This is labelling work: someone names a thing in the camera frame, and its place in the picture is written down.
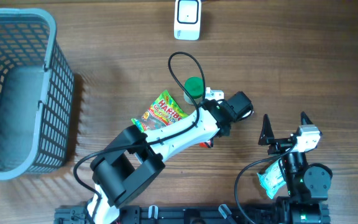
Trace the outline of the teal white tissue pack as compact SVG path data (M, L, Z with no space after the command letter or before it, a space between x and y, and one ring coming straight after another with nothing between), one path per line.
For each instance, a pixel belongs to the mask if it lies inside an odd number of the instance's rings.
M260 185L270 199L273 199L278 190L286 184L282 165L282 159L279 159L271 164L263 174L257 174Z

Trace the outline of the red Nescafe stick sachet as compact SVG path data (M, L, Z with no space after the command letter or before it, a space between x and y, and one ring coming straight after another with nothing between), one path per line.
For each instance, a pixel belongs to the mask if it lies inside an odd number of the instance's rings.
M212 148L213 145L214 145L214 144L213 144L213 141L212 141L212 140L199 143L199 146L200 146L200 147L204 147L204 148Z

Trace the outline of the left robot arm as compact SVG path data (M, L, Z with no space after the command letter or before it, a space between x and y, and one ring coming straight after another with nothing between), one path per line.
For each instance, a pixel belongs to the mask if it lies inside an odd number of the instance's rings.
M112 223L119 210L140 195L183 150L227 136L231 124L250 116L251 100L239 91L230 99L203 100L191 115L169 126L141 132L123 130L91 162L96 193L87 205L90 223Z

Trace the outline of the Haribo gummy candy bag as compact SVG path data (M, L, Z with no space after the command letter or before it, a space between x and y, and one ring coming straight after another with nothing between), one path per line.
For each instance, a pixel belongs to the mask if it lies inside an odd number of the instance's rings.
M131 121L141 132L144 132L164 128L187 116L169 92L164 90L142 116L132 118Z

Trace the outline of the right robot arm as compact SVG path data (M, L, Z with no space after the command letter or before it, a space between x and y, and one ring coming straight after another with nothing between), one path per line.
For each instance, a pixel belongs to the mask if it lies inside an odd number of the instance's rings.
M288 138L276 138L270 119L264 115L258 144L268 146L269 155L282 162L280 172L289 191L287 197L277 197L272 208L273 223L330 223L329 208L324 202L333 177L332 170L320 163L309 164L306 153L316 149L322 132L301 113L301 124Z

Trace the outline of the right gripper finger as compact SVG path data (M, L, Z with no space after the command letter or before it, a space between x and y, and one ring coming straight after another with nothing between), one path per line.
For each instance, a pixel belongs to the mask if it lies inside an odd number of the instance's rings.
M307 116L307 114L302 111L300 114L300 119L301 119L301 125L312 125L313 122L309 119L309 117Z
M258 145L260 146L271 145L274 143L274 139L275 137L272 131L272 126L270 124L269 116L268 114L264 114L262 130L260 132Z

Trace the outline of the green lid plastic jar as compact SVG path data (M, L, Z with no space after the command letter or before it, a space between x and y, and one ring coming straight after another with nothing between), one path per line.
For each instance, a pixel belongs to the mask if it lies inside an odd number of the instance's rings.
M186 93L183 93L185 101L192 105L192 100L197 104L203 100L204 86L203 80L199 77L190 77L185 82L185 90L190 94L188 96Z

